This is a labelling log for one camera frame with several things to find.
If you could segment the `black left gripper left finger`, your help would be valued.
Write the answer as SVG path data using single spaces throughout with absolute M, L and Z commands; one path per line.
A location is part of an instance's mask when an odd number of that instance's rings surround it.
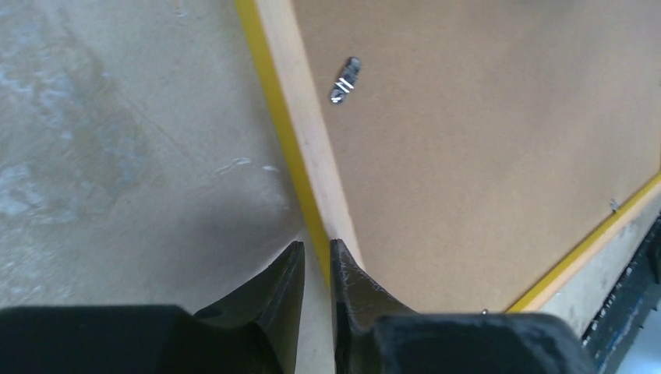
M 1 311 L 4 373 L 293 373 L 305 248 L 195 313 L 177 305 Z

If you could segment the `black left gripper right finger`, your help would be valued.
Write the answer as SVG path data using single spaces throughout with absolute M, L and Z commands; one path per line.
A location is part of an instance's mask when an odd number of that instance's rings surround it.
M 577 335 L 543 313 L 418 313 L 330 243 L 338 373 L 594 373 Z

